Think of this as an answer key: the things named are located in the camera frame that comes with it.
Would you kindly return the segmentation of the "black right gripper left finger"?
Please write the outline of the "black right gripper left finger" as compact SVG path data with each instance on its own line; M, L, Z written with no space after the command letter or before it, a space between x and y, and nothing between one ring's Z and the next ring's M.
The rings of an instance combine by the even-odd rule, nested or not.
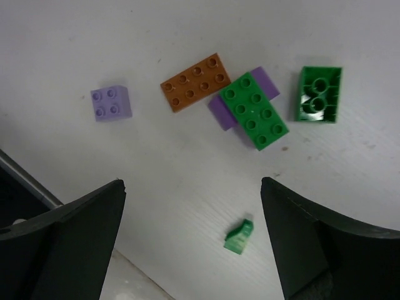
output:
M116 179L1 228L1 299L99 299L125 200Z

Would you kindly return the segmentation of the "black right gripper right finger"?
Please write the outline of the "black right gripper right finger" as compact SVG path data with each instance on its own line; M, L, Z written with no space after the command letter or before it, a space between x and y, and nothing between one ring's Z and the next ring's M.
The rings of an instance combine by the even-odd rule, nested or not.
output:
M399 231L317 204L271 177L261 201L285 299L399 299Z

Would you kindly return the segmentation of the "green 2x4 lego brick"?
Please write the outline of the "green 2x4 lego brick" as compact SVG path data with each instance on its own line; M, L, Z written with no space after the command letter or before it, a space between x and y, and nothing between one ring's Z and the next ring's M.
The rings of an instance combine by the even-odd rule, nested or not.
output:
M219 95L259 151L289 129L250 72L220 90Z

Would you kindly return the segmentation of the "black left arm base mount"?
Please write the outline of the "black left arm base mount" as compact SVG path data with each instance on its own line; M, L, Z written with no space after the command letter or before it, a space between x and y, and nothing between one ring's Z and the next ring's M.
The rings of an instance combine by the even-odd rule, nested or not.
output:
M1 151L1 229L62 205L39 181Z

